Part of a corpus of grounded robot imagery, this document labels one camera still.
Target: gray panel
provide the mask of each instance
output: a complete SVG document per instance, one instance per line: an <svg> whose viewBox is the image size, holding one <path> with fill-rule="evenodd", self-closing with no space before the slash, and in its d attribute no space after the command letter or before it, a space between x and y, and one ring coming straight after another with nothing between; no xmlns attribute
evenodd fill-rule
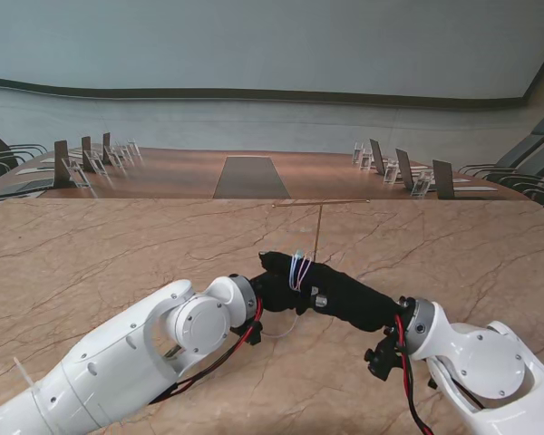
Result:
<svg viewBox="0 0 544 435"><path fill-rule="evenodd" d="M214 198L290 198L268 157L228 157Z"/></svg>

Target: cable connector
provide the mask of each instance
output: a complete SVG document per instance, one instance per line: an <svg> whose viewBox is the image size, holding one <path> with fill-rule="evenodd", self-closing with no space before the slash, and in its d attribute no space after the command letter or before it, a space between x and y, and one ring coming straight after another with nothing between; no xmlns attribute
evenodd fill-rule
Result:
<svg viewBox="0 0 544 435"><path fill-rule="evenodd" d="M250 333L249 337L246 339L246 343L255 346L256 344L260 343L262 341L262 329L264 327L262 326L262 323L259 320L248 319L244 324L237 328L229 328L229 330L239 335L240 337L244 335L244 333L252 327L252 332Z"/></svg>

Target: metal bolt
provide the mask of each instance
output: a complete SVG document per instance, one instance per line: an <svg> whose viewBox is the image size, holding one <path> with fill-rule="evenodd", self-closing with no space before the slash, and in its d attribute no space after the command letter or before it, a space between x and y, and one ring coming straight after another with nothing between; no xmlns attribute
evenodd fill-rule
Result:
<svg viewBox="0 0 544 435"><path fill-rule="evenodd" d="M326 296L316 295L315 305L318 308L324 308L328 305L328 299L326 299Z"/></svg>

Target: wire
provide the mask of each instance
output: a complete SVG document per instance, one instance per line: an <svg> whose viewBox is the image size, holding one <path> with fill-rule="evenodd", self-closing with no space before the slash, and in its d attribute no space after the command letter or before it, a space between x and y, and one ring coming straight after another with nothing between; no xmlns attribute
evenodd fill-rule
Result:
<svg viewBox="0 0 544 435"><path fill-rule="evenodd" d="M260 317L262 317L263 311L264 311L264 306L262 304L262 299L258 297L256 315L254 316L253 322L258 322L260 320ZM230 347L223 355L221 355L215 362L213 362L209 367L202 370L201 372L197 372L193 376L190 376L188 379L185 379L181 382L174 383L166 391L164 391L162 394L156 397L152 402L150 402L150 404L166 401L167 399L173 396L177 396L179 394L182 394L183 392L186 392L189 388L191 388L191 386L194 383L206 377L207 375L215 371L220 365L222 365L248 339L248 337L252 334L252 331L254 331L253 325L249 326L249 328L242 334L242 336L239 337L238 341L232 347Z"/></svg>
<svg viewBox="0 0 544 435"><path fill-rule="evenodd" d="M284 338L294 330L294 328L296 326L296 323L298 322L298 317L299 317L299 315L295 314L294 322L292 323L292 326L290 326L290 329L288 329L288 331L286 331L285 333L281 333L279 335L269 335L267 333L261 333L261 334L264 335L267 338Z"/></svg>
<svg viewBox="0 0 544 435"><path fill-rule="evenodd" d="M398 314L395 315L395 322L397 323L397 331L399 334L399 350L401 351L401 362L403 365L403 386L405 387L405 395L409 402L409 411L419 430L424 435L433 435L431 428L419 418L417 410L415 409L415 403L413 401L413 370L411 368L409 355L407 354L407 348L405 347L403 322Z"/></svg>
<svg viewBox="0 0 544 435"><path fill-rule="evenodd" d="M305 262L307 260L308 260L308 265L306 265L306 268L303 271L303 266L305 265ZM306 272L308 272L308 269L310 268L311 264L312 264L312 258L305 256L302 259L302 263L300 264L300 270L298 270L298 279L296 281L296 290L300 291L300 286L302 285L302 281L305 279Z"/></svg>

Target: white wall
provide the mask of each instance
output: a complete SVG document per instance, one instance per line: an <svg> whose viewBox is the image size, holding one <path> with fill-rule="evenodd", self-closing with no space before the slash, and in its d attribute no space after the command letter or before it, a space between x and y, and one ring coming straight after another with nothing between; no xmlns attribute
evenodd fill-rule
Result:
<svg viewBox="0 0 544 435"><path fill-rule="evenodd" d="M0 89L0 137L9 144L55 140L80 146L135 138L140 145L192 150L350 152L378 139L424 163L495 161L544 116L544 79L527 107L506 111L430 111L272 101L109 101Z"/></svg>
<svg viewBox="0 0 544 435"><path fill-rule="evenodd" d="M88 88L521 96L544 0L0 0L0 78Z"/></svg>

